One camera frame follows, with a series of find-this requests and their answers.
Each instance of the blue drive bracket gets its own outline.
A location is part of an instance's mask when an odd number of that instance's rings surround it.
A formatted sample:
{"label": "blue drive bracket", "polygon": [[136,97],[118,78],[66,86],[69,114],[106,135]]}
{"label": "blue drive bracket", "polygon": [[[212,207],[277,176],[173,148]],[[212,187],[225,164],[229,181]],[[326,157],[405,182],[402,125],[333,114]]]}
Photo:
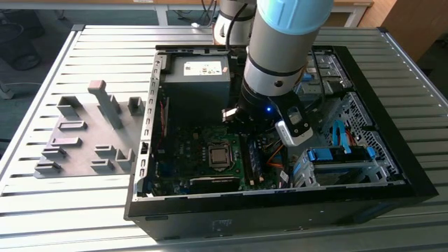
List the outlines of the blue drive bracket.
{"label": "blue drive bracket", "polygon": [[369,153],[370,158],[374,160],[376,158],[376,152],[372,146],[366,147],[366,152]]}
{"label": "blue drive bracket", "polygon": [[328,148],[312,149],[308,152],[309,161],[333,160],[333,155]]}

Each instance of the red wire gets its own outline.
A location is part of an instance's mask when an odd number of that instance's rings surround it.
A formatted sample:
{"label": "red wire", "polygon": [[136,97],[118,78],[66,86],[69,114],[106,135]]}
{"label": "red wire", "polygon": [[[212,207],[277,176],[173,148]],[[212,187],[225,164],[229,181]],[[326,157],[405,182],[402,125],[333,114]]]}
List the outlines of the red wire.
{"label": "red wire", "polygon": [[160,135],[160,140],[158,140],[158,143],[157,143],[157,149],[158,149],[158,146],[161,144],[162,135],[164,135],[164,131],[165,131],[164,117],[162,117],[162,103],[161,103],[161,101],[160,101],[160,121],[161,121],[161,135]]}

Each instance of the power supply label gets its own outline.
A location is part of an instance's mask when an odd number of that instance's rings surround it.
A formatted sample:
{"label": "power supply label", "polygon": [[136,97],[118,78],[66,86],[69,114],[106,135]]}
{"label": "power supply label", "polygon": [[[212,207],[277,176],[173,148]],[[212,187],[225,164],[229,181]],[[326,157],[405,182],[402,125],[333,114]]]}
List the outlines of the power supply label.
{"label": "power supply label", "polygon": [[184,76],[222,75],[221,61],[188,61]]}

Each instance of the motherboard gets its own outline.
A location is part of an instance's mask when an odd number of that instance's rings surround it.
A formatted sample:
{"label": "motherboard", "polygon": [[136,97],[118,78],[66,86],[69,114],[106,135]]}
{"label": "motherboard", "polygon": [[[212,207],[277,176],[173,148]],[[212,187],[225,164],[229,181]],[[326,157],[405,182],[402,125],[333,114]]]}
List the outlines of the motherboard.
{"label": "motherboard", "polygon": [[158,147],[156,195],[272,189],[278,171],[262,160],[276,139],[228,133],[225,126],[176,127]]}

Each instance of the table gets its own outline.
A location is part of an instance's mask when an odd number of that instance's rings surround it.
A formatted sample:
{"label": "table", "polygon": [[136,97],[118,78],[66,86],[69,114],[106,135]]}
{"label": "table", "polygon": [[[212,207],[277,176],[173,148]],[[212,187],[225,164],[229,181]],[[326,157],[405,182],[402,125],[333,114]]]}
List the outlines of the table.
{"label": "table", "polygon": [[6,251],[446,251],[448,102],[388,33],[326,28],[317,45],[346,46],[436,185],[440,196],[362,225],[157,244],[122,220],[128,175],[37,180],[40,152],[60,115],[61,95],[92,102],[92,79],[117,101],[145,97],[156,44],[210,44],[212,30],[185,26],[85,26],[72,31],[0,161],[0,248]]}
{"label": "table", "polygon": [[[345,27],[356,27],[373,0],[334,0],[333,13],[349,13]],[[0,0],[2,9],[153,10],[158,25],[168,25],[166,11],[202,10],[200,0]]]}

